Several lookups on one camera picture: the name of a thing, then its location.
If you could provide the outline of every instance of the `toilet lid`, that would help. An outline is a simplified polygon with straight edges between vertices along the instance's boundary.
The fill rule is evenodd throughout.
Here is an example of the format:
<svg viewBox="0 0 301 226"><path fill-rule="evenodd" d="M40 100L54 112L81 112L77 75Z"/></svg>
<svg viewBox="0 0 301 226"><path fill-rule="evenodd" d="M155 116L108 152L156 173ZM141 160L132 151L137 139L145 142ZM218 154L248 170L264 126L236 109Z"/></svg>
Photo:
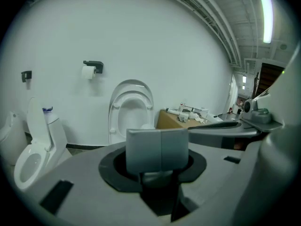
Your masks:
<svg viewBox="0 0 301 226"><path fill-rule="evenodd" d="M129 91L120 95L110 109L109 143L125 141L127 129L140 129L145 124L154 124L150 100L138 92Z"/></svg>
<svg viewBox="0 0 301 226"><path fill-rule="evenodd" d="M49 152L38 143L28 145L19 156L14 169L14 179L17 187L27 189L43 173Z"/></svg>
<svg viewBox="0 0 301 226"><path fill-rule="evenodd" d="M45 121L44 112L37 98L30 99L27 111L27 125L32 136L32 140L36 141L39 146L50 150L51 140L48 127Z"/></svg>

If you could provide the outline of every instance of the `black slot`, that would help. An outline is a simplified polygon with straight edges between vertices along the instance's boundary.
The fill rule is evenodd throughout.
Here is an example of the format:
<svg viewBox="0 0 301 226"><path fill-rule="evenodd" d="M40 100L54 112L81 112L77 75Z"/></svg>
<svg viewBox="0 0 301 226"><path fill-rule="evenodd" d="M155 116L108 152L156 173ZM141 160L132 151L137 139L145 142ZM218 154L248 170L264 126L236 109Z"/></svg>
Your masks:
<svg viewBox="0 0 301 226"><path fill-rule="evenodd" d="M59 181L40 202L40 205L50 213L56 214L72 187L72 182Z"/></svg>
<svg viewBox="0 0 301 226"><path fill-rule="evenodd" d="M236 158L236 157L232 157L232 156L227 156L224 158L224 160L232 162L232 163L236 163L236 164L239 164L239 162L240 162L240 158Z"/></svg>

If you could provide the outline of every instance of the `circular opening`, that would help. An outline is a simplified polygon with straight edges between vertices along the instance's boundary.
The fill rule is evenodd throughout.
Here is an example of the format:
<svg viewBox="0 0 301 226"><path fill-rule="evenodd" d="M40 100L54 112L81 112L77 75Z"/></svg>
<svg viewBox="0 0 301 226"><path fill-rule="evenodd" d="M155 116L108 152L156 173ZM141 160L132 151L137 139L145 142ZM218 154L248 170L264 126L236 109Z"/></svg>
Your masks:
<svg viewBox="0 0 301 226"><path fill-rule="evenodd" d="M36 172L40 163L41 155L37 153L31 154L22 167L20 175L21 182L26 182Z"/></svg>
<svg viewBox="0 0 301 226"><path fill-rule="evenodd" d="M144 102L137 98L125 101L118 113L118 129L126 137L127 129L140 129L147 124L147 111Z"/></svg>

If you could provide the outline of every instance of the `toilet bowl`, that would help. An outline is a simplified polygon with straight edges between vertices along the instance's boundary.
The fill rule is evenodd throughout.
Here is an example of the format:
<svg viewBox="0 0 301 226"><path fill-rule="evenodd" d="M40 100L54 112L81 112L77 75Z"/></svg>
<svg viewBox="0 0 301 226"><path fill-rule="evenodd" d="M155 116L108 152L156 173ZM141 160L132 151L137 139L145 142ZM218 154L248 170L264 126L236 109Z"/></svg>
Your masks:
<svg viewBox="0 0 301 226"><path fill-rule="evenodd" d="M26 136L18 114L9 112L4 126L0 129L0 155L10 165L15 165L26 148Z"/></svg>
<svg viewBox="0 0 301 226"><path fill-rule="evenodd" d="M34 97L29 102L27 124L32 141L22 151L14 170L15 183L21 190L71 157L60 119L52 112L44 113Z"/></svg>
<svg viewBox="0 0 301 226"><path fill-rule="evenodd" d="M127 80L114 90L109 107L109 144L126 140L127 129L155 129L150 89L138 80Z"/></svg>

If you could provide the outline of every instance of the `ceiling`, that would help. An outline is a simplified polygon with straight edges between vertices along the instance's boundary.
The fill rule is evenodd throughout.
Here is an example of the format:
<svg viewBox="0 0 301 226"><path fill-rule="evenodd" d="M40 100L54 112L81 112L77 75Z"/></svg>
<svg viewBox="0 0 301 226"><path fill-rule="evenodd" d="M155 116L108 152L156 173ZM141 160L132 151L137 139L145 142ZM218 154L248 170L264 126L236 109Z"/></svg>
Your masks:
<svg viewBox="0 0 301 226"><path fill-rule="evenodd" d="M38 0L28 0L30 5ZM261 0L177 0L194 12L219 38L238 84L238 93L251 97L261 63L284 67L297 45L293 22L277 0L273 2L274 28L270 44L263 43ZM243 84L242 76L247 76Z"/></svg>

